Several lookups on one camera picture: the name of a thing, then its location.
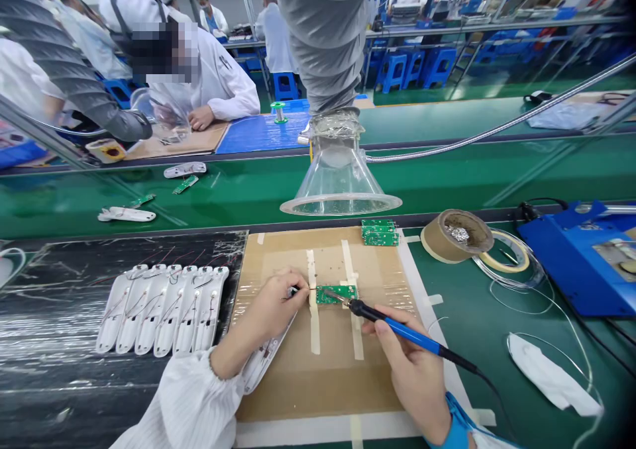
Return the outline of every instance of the blue soldering iron handle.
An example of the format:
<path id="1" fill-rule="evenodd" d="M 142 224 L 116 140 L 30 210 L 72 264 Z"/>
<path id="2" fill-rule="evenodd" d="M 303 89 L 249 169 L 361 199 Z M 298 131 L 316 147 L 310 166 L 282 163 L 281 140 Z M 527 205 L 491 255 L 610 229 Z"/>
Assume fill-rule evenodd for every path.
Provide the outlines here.
<path id="1" fill-rule="evenodd" d="M 426 351 L 430 351 L 433 354 L 439 355 L 440 345 L 438 342 L 431 340 L 428 336 L 424 336 L 421 333 L 416 332 L 415 330 L 411 330 L 408 326 L 396 322 L 389 317 L 386 317 L 384 321 L 391 327 L 393 332 L 397 335 L 400 335 L 402 338 L 409 340 L 412 343 L 415 343 L 418 346 L 421 346 Z"/>

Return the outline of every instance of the gray flexible duct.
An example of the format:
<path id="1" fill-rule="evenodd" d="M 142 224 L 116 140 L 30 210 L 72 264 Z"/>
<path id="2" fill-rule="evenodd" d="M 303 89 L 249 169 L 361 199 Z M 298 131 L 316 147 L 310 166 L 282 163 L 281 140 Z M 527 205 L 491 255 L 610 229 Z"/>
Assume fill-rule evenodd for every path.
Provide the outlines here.
<path id="1" fill-rule="evenodd" d="M 278 0 L 309 112 L 349 107 L 360 83 L 367 0 Z"/>
<path id="2" fill-rule="evenodd" d="M 99 126 L 123 141 L 152 136 L 150 124 L 140 113 L 117 106 L 40 0 L 0 0 L 0 25 L 13 32 L 11 38 L 24 46 L 66 98 Z"/>

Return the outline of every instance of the hand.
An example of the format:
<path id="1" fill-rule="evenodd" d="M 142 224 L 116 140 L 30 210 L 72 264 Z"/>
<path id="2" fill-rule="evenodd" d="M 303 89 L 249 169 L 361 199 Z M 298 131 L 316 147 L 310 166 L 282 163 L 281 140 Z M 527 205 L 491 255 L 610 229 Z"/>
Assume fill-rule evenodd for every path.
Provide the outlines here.
<path id="1" fill-rule="evenodd" d="M 384 305 L 375 305 L 375 309 L 428 336 L 415 315 Z M 391 379 L 399 402 L 411 415 L 424 437 L 432 444 L 441 446 L 451 429 L 442 359 L 396 336 L 383 320 L 365 322 L 362 331 L 378 336 L 391 365 Z"/>
<path id="2" fill-rule="evenodd" d="M 214 112 L 208 105 L 204 105 L 190 111 L 187 120 L 194 131 L 203 131 L 214 121 Z"/>
<path id="3" fill-rule="evenodd" d="M 298 292 L 287 299 L 293 286 Z M 221 379 L 236 376 L 259 346 L 283 333 L 308 296 L 309 286 L 297 269 L 288 267 L 270 277 L 245 315 L 210 354 L 215 374 Z"/>

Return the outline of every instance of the person's left hand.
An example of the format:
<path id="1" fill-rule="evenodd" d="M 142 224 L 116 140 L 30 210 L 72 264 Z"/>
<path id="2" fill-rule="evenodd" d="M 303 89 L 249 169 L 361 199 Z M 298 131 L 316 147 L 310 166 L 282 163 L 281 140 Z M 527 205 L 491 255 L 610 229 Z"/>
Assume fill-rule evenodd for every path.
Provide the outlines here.
<path id="1" fill-rule="evenodd" d="M 288 289 L 298 292 L 288 299 Z M 247 358 L 267 340 L 285 331 L 309 296 L 309 286 L 297 269 L 287 267 L 270 277 L 248 307 L 210 354 L 210 366 L 221 379 L 236 376 Z"/>
<path id="2" fill-rule="evenodd" d="M 210 106 L 203 105 L 191 111 L 187 120 L 194 131 L 203 131 L 214 121 L 214 112 Z"/>

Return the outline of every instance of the clear plastic funnel hood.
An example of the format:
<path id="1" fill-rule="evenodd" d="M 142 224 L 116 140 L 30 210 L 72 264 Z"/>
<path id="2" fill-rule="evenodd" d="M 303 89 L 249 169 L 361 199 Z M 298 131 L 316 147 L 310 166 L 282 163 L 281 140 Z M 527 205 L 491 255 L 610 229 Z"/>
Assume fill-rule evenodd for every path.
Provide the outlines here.
<path id="1" fill-rule="evenodd" d="M 330 131 L 320 134 L 318 130 L 319 134 L 311 137 L 314 159 L 295 199 L 281 205 L 280 210 L 297 215 L 345 216 L 399 207 L 401 199 L 382 192 L 367 168 L 355 133 L 343 133 L 341 128 Z"/>

